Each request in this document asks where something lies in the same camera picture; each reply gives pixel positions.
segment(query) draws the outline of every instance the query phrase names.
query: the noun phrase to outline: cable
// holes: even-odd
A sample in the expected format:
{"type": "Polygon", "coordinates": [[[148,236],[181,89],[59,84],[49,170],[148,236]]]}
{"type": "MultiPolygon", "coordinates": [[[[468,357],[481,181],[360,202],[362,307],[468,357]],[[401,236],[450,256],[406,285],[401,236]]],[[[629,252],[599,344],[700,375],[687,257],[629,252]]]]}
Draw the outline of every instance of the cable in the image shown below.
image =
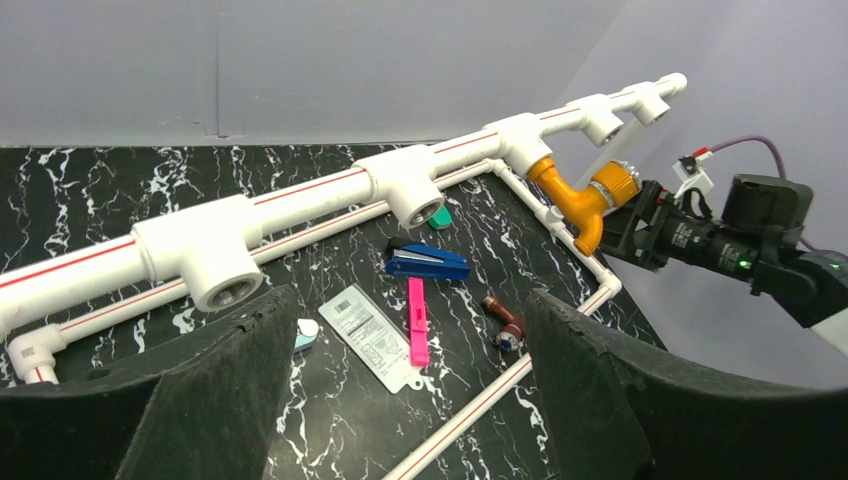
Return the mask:
{"type": "MultiPolygon", "coordinates": [[[[710,151],[713,153],[718,152],[719,150],[724,150],[727,147],[732,147],[733,145],[738,145],[744,142],[760,142],[769,149],[771,152],[772,158],[774,158],[774,163],[777,165],[777,174],[778,176],[786,180],[786,167],[783,164],[783,157],[780,156],[780,151],[777,149],[777,146],[772,142],[768,137],[764,137],[762,135],[745,135],[744,137],[737,137],[725,142],[721,142],[716,144],[714,147],[710,148],[710,151]]],[[[814,247],[806,238],[801,237],[801,245],[807,247],[811,252],[818,250],[814,247]]]]}

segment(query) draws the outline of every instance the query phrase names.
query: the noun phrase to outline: gray wall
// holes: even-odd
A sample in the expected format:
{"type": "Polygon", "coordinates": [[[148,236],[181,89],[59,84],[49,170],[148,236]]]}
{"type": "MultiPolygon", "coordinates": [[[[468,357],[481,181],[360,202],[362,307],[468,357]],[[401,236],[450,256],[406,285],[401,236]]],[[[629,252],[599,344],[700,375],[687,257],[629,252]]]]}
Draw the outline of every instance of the gray wall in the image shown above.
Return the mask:
{"type": "MultiPolygon", "coordinates": [[[[843,161],[848,4],[730,0],[9,0],[0,17],[0,144],[344,143],[447,138],[522,111],[679,71],[673,111],[628,152],[671,162],[774,138],[816,190],[807,236],[848,251],[843,161]]],[[[576,180],[598,150],[551,140],[576,180]]],[[[721,208],[760,146],[709,165],[721,208]]],[[[670,349],[758,378],[848,384],[848,359],[746,285],[679,264],[616,265],[670,349]]]]}
{"type": "Polygon", "coordinates": [[[625,0],[8,0],[0,145],[449,138],[550,108],[625,0]]]}
{"type": "MultiPolygon", "coordinates": [[[[685,73],[687,90],[626,160],[676,189],[670,167],[680,155],[739,135],[769,136],[789,178],[815,190],[806,237],[819,248],[848,252],[846,19],[845,2],[630,1],[562,98],[685,73]]],[[[598,154],[579,136],[551,143],[572,180],[598,154]]],[[[776,175],[759,144],[723,150],[707,171],[718,214],[734,174],[776,175]]],[[[848,385],[848,359],[801,330],[770,297],[750,296],[747,285],[679,263],[656,275],[614,266],[672,351],[763,379],[848,385]]]]}

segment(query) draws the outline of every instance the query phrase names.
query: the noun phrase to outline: orange knob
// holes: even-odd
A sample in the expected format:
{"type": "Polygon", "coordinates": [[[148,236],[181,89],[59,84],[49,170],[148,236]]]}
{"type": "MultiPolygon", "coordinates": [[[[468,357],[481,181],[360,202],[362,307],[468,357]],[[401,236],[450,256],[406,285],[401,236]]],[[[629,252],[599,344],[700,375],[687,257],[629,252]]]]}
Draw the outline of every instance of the orange knob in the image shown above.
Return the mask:
{"type": "Polygon", "coordinates": [[[641,189],[636,171],[629,164],[615,160],[598,170],[589,186],[579,192],[559,176],[551,157],[533,165],[527,178],[539,185],[565,219],[580,229],[574,246],[586,256],[594,253],[601,243],[604,212],[624,205],[641,189]]]}

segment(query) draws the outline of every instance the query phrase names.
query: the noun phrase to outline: stapler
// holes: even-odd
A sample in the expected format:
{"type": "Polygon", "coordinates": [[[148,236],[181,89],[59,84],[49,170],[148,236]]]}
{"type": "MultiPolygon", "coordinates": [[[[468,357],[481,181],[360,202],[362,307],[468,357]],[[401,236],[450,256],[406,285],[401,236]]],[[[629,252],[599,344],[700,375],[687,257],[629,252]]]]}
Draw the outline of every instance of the stapler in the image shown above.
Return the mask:
{"type": "Polygon", "coordinates": [[[318,339],[321,327],[318,322],[308,318],[297,319],[297,340],[294,342],[294,353],[301,352],[311,347],[318,339]]]}
{"type": "Polygon", "coordinates": [[[386,247],[386,273],[418,278],[465,280],[471,266],[461,255],[428,247],[421,242],[393,237],[386,247]]]}

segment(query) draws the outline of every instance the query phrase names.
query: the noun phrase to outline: black marble table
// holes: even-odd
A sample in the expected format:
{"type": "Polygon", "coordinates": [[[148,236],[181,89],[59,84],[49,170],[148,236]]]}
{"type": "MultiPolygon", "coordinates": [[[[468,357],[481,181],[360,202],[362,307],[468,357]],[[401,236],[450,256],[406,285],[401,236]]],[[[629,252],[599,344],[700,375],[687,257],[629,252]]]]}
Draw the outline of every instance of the black marble table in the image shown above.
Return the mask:
{"type": "MultiPolygon", "coordinates": [[[[70,252],[125,234],[134,221],[221,196],[259,195],[326,175],[387,148],[393,147],[0,150],[2,267],[7,271],[70,252]]],[[[386,215],[263,267],[262,291],[292,284],[301,317],[323,326],[317,344],[292,359],[291,399],[276,419],[279,436],[267,454],[266,478],[381,478],[517,358],[492,345],[499,324],[483,313],[484,296],[495,294],[520,313],[531,288],[547,289],[573,305],[596,288],[496,177],[472,179],[448,189],[446,197],[454,219],[447,230],[425,226],[403,232],[386,215]],[[317,311],[356,283],[403,328],[405,281],[382,266],[386,241],[394,235],[460,253],[473,266],[464,282],[427,284],[432,362],[423,372],[426,385],[397,395],[387,392],[317,311]]],[[[127,287],[46,321],[66,321],[147,288],[149,283],[127,287]]],[[[659,345],[626,292],[595,317],[659,345]]],[[[75,378],[215,318],[188,299],[173,302],[58,353],[57,375],[75,378]]],[[[5,354],[0,381],[20,383],[5,354]]],[[[528,375],[419,478],[557,478],[538,398],[528,375]]],[[[610,452],[611,461],[614,455],[610,452]]]]}

